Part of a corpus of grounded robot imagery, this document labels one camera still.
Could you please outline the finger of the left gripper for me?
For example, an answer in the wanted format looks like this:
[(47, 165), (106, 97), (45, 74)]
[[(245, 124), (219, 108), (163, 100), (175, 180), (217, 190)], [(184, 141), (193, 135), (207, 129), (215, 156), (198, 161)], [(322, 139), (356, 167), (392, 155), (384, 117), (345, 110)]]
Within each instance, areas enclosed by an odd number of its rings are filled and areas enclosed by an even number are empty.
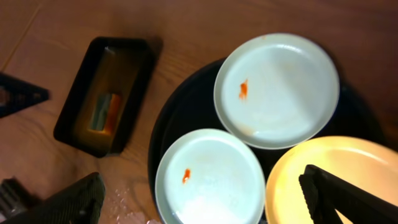
[(1, 72), (1, 118), (50, 98), (49, 91)]

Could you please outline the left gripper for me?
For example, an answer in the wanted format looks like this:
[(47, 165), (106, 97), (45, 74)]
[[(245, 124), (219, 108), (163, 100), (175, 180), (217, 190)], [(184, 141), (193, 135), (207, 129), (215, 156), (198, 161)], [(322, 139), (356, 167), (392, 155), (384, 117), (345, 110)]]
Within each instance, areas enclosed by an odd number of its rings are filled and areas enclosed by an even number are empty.
[(15, 177), (1, 181), (1, 219), (7, 220), (40, 203)]

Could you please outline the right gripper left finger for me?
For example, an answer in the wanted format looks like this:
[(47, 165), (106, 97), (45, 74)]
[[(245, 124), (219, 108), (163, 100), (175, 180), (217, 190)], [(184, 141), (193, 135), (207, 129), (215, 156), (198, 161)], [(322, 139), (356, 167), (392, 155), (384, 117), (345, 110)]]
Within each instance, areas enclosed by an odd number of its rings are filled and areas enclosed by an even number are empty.
[(57, 192), (26, 212), (2, 223), (76, 223), (97, 224), (106, 189), (99, 173), (94, 172)]

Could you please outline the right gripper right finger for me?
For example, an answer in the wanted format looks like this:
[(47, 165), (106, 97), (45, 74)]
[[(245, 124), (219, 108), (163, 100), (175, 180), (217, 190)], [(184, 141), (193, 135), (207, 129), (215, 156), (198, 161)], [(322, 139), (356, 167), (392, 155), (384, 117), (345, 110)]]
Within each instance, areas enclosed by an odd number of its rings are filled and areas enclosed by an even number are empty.
[(307, 165), (299, 183), (314, 224), (397, 223), (397, 206), (315, 166)]

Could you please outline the yellow plate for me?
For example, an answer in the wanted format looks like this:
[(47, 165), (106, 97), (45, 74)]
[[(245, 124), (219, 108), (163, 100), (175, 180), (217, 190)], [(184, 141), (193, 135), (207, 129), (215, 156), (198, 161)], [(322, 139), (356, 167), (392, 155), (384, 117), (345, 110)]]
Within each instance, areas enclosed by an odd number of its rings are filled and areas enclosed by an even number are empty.
[(397, 205), (397, 152), (359, 138), (326, 136), (293, 147), (272, 168), (266, 184), (269, 223), (312, 222), (299, 184), (307, 165)]

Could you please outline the green orange sponge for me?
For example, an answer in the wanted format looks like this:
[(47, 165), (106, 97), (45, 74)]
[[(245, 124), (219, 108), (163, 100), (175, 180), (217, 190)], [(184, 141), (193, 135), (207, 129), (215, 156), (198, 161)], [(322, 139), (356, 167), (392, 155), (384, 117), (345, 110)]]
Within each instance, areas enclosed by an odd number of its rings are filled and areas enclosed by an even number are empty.
[(90, 131), (112, 135), (121, 104), (121, 97), (114, 93), (101, 94), (95, 104), (88, 129)]

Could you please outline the light blue plate bottom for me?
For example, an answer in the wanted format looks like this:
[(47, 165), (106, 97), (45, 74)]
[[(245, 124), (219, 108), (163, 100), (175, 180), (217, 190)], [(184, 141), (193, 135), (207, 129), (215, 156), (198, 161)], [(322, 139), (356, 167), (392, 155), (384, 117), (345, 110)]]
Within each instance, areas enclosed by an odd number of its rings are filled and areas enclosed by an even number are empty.
[(165, 152), (155, 177), (163, 223), (259, 223), (266, 181), (252, 150), (218, 129), (198, 129)]

